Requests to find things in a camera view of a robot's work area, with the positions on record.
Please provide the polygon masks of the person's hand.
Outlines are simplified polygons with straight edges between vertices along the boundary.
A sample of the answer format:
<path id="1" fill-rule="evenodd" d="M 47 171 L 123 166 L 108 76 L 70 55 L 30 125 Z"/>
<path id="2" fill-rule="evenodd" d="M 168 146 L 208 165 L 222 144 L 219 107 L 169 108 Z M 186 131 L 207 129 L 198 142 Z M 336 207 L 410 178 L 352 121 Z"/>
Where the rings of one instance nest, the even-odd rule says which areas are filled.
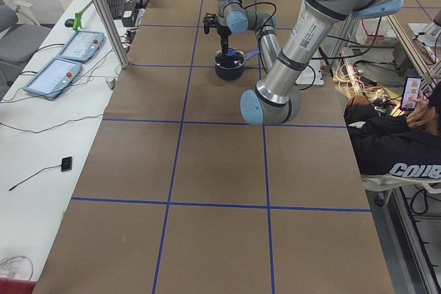
<path id="1" fill-rule="evenodd" d="M 424 131 L 429 121 L 428 99 L 423 92 L 419 92 L 416 108 L 407 115 L 406 124 L 412 131 Z"/>

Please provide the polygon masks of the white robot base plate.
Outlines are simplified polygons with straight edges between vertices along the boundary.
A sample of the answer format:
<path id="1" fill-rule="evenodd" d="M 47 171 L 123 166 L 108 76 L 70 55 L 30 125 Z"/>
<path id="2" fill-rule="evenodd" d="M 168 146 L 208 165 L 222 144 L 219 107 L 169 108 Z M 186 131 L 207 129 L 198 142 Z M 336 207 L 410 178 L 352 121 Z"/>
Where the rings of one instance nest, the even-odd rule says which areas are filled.
<path id="1" fill-rule="evenodd" d="M 296 83 L 298 85 L 323 85 L 322 72 L 319 60 L 311 60 L 309 65 L 299 75 Z"/>

